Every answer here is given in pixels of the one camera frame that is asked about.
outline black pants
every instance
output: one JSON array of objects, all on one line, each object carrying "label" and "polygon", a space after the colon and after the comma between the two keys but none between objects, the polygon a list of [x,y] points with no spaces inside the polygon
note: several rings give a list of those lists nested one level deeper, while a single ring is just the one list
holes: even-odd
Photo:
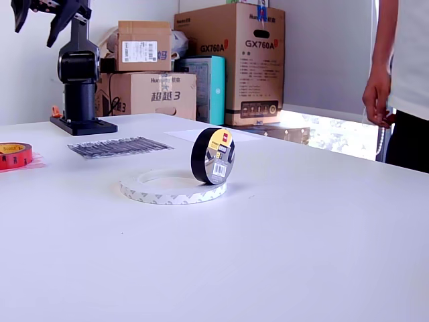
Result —
[{"label": "black pants", "polygon": [[398,111],[386,163],[429,173],[429,121]]}]

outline black metal base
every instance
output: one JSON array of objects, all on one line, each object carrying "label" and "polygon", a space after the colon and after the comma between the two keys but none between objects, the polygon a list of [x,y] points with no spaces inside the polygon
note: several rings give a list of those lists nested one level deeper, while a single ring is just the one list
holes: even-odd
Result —
[{"label": "black metal base", "polygon": [[93,134],[118,132],[117,125],[101,121],[100,119],[67,123],[65,119],[51,117],[50,121],[72,136],[90,136]]}]

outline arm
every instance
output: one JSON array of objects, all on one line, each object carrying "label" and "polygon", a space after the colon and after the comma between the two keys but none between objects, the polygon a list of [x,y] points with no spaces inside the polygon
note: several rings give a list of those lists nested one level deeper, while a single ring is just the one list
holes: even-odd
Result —
[{"label": "arm", "polygon": [[373,66],[389,66],[395,42],[399,0],[380,0],[379,23],[373,53]]},{"label": "arm", "polygon": [[387,99],[391,84],[388,68],[395,42],[398,8],[399,0],[380,0],[373,66],[363,94],[368,119],[375,125],[386,128],[392,123],[391,119],[387,119]]},{"label": "arm", "polygon": [[51,23],[48,47],[52,47],[58,34],[73,20],[86,24],[91,17],[90,0],[12,0],[11,6],[15,14],[15,31],[20,32],[28,11],[48,12],[55,15]]}]

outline human hand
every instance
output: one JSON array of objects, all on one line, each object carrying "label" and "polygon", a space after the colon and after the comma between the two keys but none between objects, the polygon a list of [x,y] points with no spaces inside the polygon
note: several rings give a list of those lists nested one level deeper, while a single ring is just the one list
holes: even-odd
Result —
[{"label": "human hand", "polygon": [[367,108],[368,120],[386,129],[395,122],[395,115],[388,115],[387,110],[390,86],[391,78],[387,68],[374,65],[362,98]]}]

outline robotic arm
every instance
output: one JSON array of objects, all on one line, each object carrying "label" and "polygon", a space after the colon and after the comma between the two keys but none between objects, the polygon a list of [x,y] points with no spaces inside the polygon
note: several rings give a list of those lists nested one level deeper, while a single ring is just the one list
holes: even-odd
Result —
[{"label": "robotic arm", "polygon": [[95,89],[100,78],[100,50],[88,40],[90,0],[12,0],[15,31],[20,32],[28,11],[53,13],[48,47],[71,22],[70,42],[60,50],[58,77],[64,83],[64,116],[51,122],[74,136],[112,133],[117,126],[95,117]]}]

